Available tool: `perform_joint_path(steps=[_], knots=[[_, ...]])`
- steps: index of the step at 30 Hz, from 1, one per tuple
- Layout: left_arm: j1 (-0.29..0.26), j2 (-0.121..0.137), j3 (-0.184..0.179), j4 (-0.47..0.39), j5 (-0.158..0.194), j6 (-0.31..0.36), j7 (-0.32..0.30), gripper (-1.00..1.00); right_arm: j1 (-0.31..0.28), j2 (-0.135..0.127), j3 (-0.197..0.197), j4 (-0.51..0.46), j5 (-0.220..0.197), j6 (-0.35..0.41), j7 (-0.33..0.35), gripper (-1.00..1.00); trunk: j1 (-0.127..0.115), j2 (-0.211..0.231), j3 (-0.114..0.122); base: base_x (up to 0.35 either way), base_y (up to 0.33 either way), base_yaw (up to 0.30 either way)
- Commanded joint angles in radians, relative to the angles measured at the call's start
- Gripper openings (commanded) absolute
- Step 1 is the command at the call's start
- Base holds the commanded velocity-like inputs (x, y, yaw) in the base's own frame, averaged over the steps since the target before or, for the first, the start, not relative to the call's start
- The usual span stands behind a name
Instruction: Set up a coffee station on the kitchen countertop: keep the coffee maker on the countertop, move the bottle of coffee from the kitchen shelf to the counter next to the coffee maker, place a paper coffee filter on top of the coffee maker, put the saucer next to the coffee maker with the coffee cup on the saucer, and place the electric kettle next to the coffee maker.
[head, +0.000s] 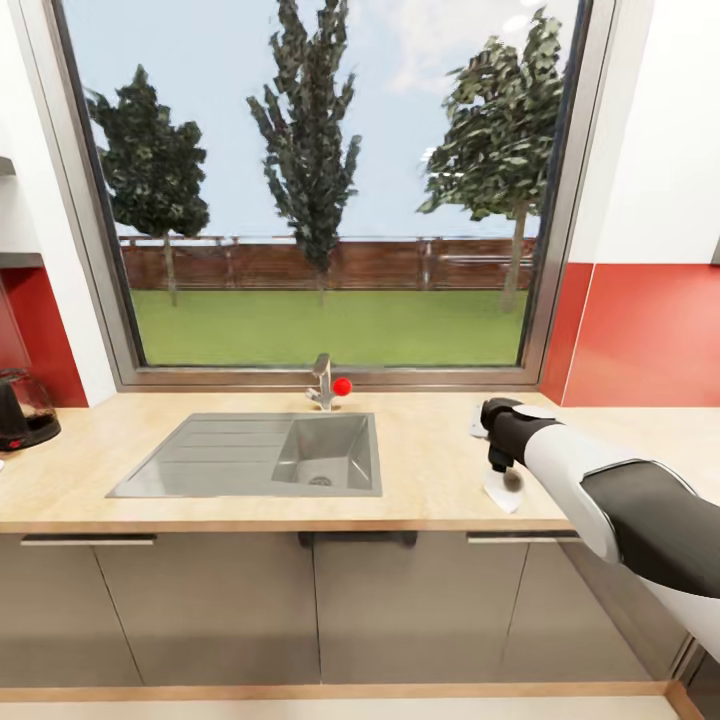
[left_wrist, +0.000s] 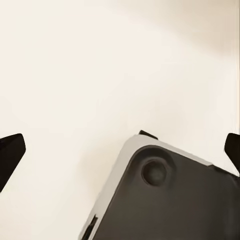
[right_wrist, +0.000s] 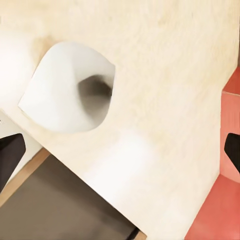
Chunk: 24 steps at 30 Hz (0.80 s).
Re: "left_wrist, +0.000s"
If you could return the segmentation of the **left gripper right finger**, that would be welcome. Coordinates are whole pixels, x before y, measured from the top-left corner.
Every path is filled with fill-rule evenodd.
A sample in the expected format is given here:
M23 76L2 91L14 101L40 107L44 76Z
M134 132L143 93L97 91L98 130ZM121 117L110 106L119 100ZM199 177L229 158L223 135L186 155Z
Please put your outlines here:
M239 134L235 134L235 133L228 134L226 138L225 146L224 146L224 151L240 173L240 135Z

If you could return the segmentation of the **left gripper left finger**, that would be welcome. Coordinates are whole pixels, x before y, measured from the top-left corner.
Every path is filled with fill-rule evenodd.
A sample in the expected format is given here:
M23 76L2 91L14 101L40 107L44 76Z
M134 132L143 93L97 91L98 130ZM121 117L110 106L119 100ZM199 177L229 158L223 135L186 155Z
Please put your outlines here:
M26 152L21 133L0 138L0 193Z

